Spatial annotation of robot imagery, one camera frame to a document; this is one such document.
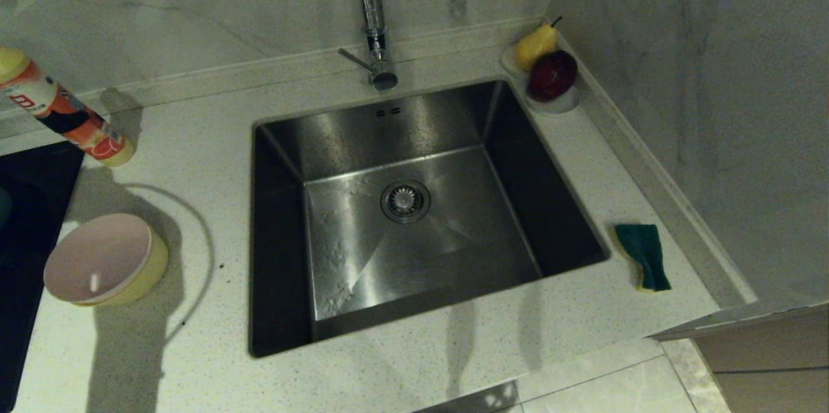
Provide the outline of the small white dish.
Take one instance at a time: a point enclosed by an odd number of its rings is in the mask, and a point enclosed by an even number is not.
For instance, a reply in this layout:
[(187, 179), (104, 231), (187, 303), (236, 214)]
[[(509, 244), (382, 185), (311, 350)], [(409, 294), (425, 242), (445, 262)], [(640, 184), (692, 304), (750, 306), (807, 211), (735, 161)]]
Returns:
[(509, 47), (503, 51), (503, 55), (501, 55), (501, 65), (508, 74), (516, 78), (519, 82), (522, 95), (527, 98), (531, 109), (541, 114), (557, 116), (571, 112), (578, 106), (578, 98), (580, 97), (578, 94), (578, 88), (576, 87), (578, 76), (576, 77), (574, 85), (565, 94), (555, 98), (551, 102), (537, 102), (535, 100), (531, 100), (526, 92), (530, 71), (524, 72), (516, 67), (513, 59), (514, 47), (515, 45), (509, 45)]

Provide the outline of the yellow green sponge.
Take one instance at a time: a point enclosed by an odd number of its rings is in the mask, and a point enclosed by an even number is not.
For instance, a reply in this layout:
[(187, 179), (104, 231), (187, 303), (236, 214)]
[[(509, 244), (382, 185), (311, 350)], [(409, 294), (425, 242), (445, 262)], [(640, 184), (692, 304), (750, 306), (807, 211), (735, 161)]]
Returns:
[(664, 267), (663, 248), (657, 225), (619, 224), (613, 231), (619, 245), (637, 270), (640, 290), (663, 292), (672, 289)]

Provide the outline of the yellow plastic bowl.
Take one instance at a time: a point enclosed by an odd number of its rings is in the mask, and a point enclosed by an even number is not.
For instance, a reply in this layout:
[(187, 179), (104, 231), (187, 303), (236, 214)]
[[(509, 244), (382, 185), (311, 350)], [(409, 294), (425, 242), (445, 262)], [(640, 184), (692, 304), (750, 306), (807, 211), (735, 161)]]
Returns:
[(162, 236), (149, 225), (149, 245), (139, 268), (103, 296), (74, 303), (80, 307), (113, 306), (133, 303), (146, 296), (163, 277), (169, 262), (169, 248)]

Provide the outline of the pink plastic bowl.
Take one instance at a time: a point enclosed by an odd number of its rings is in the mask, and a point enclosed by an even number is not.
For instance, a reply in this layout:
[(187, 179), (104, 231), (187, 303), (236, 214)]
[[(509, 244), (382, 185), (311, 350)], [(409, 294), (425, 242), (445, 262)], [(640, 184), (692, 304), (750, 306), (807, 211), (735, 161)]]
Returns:
[(102, 303), (139, 275), (152, 246), (153, 229), (138, 216), (90, 219), (51, 251), (43, 272), (45, 288), (65, 303)]

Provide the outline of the round metal drain strainer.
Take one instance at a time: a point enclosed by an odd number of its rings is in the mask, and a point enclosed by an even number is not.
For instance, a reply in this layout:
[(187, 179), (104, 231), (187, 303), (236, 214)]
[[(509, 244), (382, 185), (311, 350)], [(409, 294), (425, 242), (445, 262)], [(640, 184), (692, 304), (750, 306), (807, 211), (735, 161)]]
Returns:
[(423, 183), (405, 179), (386, 186), (381, 195), (381, 210), (394, 223), (412, 224), (427, 215), (431, 194)]

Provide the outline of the yellow pear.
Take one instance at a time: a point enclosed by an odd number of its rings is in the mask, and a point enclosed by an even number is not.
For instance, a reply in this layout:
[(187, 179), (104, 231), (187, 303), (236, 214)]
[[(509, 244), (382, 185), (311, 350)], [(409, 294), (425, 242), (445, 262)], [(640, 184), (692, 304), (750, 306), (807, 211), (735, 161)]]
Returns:
[(562, 18), (557, 17), (551, 23), (542, 24), (518, 41), (514, 47), (513, 59), (519, 70), (531, 71), (539, 57), (556, 50), (559, 38), (559, 30), (556, 26)]

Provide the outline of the chrome faucet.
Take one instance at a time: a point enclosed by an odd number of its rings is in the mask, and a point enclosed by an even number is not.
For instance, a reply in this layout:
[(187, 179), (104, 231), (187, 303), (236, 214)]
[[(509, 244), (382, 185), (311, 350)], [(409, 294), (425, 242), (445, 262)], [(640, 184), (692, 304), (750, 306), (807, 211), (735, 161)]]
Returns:
[(386, 23), (383, 0), (361, 0), (362, 32), (367, 41), (370, 61), (361, 61), (349, 51), (340, 48), (338, 54), (358, 65), (368, 73), (369, 85), (378, 92), (393, 91), (397, 88), (396, 66), (391, 61), (386, 45)]

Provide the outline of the dark red apple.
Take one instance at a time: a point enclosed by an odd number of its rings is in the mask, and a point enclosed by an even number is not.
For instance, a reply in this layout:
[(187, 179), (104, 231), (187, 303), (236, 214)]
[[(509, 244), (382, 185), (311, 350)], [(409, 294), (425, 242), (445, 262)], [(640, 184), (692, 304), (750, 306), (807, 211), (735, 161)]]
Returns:
[(531, 67), (526, 92), (531, 100), (551, 102), (565, 94), (578, 76), (578, 63), (571, 53), (557, 50), (539, 57)]

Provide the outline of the orange dish soap bottle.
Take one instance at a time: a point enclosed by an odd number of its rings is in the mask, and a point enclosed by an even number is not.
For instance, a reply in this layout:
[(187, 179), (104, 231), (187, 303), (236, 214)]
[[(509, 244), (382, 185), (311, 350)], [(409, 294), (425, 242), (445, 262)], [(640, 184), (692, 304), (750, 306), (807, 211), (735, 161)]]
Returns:
[(0, 98), (108, 167), (132, 159), (134, 143), (17, 48), (0, 47)]

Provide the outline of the stainless steel sink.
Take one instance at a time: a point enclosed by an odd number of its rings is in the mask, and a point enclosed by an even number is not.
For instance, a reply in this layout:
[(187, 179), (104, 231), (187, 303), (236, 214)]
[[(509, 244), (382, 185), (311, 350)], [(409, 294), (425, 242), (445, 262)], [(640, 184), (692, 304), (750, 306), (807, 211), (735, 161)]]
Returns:
[[(412, 224), (381, 210), (405, 179)], [(253, 129), (249, 354), (272, 356), (609, 257), (504, 80)]]

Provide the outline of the black induction cooktop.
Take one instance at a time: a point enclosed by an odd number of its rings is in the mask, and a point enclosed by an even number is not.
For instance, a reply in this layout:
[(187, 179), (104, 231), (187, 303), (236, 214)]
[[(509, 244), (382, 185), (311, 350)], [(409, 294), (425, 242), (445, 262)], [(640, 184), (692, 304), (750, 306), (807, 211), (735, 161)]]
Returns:
[(0, 156), (13, 212), (0, 230), (0, 413), (11, 413), (43, 293), (45, 262), (60, 235), (85, 155), (68, 142)]

